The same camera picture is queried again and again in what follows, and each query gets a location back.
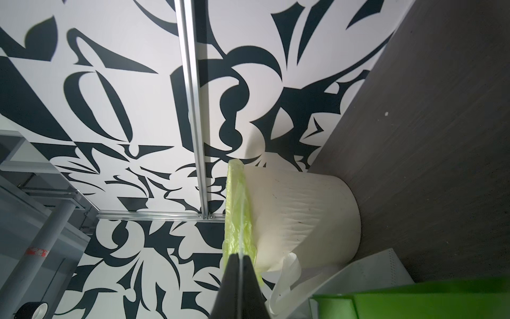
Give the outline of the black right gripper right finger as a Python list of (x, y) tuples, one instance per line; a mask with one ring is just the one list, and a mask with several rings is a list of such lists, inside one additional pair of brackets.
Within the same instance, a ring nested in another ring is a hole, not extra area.
[(252, 261), (248, 255), (244, 255), (240, 260), (240, 317), (242, 319), (270, 319)]

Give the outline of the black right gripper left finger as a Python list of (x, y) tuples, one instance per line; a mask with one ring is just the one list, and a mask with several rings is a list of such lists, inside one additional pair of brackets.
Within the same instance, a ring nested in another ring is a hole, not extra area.
[(212, 308), (210, 319), (238, 318), (240, 300), (240, 258), (232, 254), (228, 258), (227, 266)]

